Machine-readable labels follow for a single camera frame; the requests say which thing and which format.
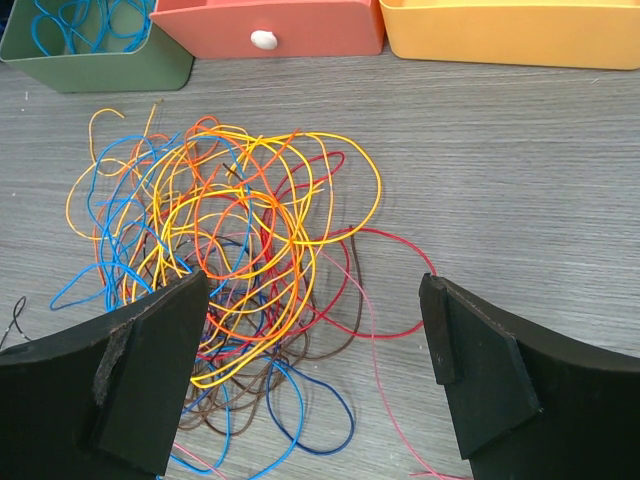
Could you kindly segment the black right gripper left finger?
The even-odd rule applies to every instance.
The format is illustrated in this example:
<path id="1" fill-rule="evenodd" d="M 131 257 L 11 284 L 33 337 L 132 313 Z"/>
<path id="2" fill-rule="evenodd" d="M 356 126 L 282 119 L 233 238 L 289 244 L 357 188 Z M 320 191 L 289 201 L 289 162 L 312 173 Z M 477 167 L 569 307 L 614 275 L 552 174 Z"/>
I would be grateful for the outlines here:
<path id="1" fill-rule="evenodd" d="M 203 332 L 208 283 L 142 299 L 1 354 L 5 479 L 166 472 Z"/>

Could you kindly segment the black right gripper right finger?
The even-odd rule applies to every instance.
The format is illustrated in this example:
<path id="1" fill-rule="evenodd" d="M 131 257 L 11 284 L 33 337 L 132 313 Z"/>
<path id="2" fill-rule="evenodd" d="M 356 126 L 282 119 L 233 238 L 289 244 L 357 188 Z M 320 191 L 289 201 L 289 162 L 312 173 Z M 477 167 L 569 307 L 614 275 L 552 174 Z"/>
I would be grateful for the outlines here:
<path id="1" fill-rule="evenodd" d="M 477 479 L 635 479 L 639 361 L 502 310 L 454 282 L 419 288 L 438 384 Z"/>

